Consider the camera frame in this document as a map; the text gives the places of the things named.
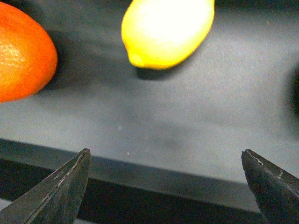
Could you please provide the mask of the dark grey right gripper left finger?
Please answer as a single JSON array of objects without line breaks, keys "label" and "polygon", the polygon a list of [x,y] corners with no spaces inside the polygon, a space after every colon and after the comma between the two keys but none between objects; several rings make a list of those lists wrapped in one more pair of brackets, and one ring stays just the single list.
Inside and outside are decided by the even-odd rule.
[{"label": "dark grey right gripper left finger", "polygon": [[85,148],[0,212],[2,224],[72,224],[87,187],[91,161]]}]

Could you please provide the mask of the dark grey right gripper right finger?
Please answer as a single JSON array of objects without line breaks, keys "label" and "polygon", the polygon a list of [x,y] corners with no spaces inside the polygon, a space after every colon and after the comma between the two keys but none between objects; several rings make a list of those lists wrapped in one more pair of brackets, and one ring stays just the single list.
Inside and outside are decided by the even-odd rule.
[{"label": "dark grey right gripper right finger", "polygon": [[246,149],[242,167],[251,192],[268,224],[299,222],[299,179],[279,166]]}]

